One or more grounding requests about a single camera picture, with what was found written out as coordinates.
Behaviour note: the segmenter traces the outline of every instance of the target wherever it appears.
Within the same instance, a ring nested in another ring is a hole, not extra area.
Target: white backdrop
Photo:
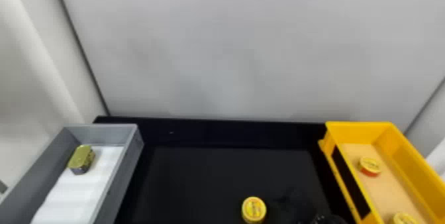
[[[405,130],[445,74],[445,0],[64,1],[113,115]]]
[[[0,8],[0,180],[11,189],[64,125],[105,111],[58,0]]]

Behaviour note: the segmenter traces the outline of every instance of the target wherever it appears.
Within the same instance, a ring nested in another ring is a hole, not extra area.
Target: small tin
[[[241,214],[244,221],[249,224],[261,223],[266,216],[266,205],[258,197],[248,197],[242,203]]]
[[[379,162],[370,157],[362,157],[358,163],[360,171],[367,176],[378,176],[381,172]]]
[[[407,213],[396,213],[392,224],[417,224],[417,221]]]
[[[77,147],[68,162],[68,168],[75,175],[82,175],[89,170],[94,161],[95,153],[91,145],[80,145]]]

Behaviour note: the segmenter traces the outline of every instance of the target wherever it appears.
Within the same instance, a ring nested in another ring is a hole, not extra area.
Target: black surface
[[[351,171],[346,164],[343,156],[340,154],[340,151],[337,147],[334,147],[334,151],[332,152],[332,159],[337,166],[338,173],[342,176],[344,185],[348,188],[348,192],[354,202],[354,205],[357,208],[358,214],[360,218],[364,218],[367,214],[371,212],[371,209],[366,202],[365,197],[362,194],[362,191],[357,185]]]
[[[330,209],[353,223],[317,145],[324,124],[130,117],[98,117],[95,123],[136,123],[146,143],[116,223],[208,223],[219,211],[224,217],[212,223],[239,223],[243,197],[269,201],[288,187],[309,192],[320,211]],[[255,170],[249,177],[245,160],[264,166],[264,173]],[[261,182],[255,190],[247,183],[252,177]],[[222,200],[206,205],[210,192]],[[273,213],[268,218],[283,223]]]

